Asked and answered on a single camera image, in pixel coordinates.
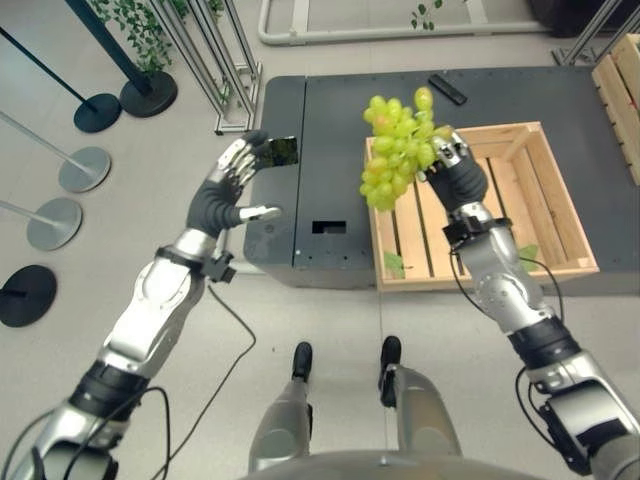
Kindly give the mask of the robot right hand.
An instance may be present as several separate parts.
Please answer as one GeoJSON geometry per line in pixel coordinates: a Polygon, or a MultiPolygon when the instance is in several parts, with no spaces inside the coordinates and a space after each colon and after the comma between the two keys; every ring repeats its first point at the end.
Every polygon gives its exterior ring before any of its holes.
{"type": "Polygon", "coordinates": [[[445,211],[453,214],[464,205],[482,202],[488,180],[466,141],[453,131],[448,138],[435,135],[432,144],[436,158],[424,175],[445,211]]]}

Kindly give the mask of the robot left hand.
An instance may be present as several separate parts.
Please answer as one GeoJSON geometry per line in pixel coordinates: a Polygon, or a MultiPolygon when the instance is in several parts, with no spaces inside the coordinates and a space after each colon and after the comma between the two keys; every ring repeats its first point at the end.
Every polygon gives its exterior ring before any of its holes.
{"type": "Polygon", "coordinates": [[[186,227],[217,238],[224,230],[282,215],[276,205],[241,207],[244,187],[263,170],[299,163],[294,136],[270,138],[264,130],[252,130],[234,140],[216,160],[196,191],[188,209],[186,227]]]}

